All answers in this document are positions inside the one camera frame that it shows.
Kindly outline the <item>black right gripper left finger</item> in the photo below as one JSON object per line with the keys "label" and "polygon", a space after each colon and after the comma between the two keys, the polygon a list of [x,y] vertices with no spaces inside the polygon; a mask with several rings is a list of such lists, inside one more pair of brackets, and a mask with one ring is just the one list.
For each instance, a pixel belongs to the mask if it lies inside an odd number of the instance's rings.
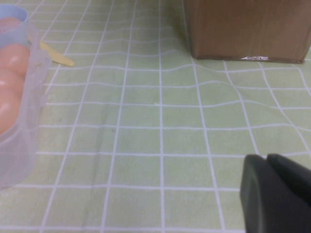
{"label": "black right gripper left finger", "polygon": [[268,162],[258,155],[247,155],[243,164],[240,199],[247,233],[271,233],[274,220],[277,176]]}

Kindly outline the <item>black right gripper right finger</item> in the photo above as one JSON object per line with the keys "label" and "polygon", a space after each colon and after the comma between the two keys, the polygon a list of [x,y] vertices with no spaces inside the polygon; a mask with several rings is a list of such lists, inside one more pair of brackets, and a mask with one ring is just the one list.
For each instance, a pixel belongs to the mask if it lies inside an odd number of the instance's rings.
{"label": "black right gripper right finger", "polygon": [[295,162],[280,154],[268,154],[267,162],[272,166],[273,170],[280,177],[285,186],[294,195],[296,200],[302,201],[307,208],[303,211],[298,208],[298,213],[294,214],[291,223],[294,220],[302,220],[296,227],[303,233],[309,233],[311,230],[311,170],[305,166]]}

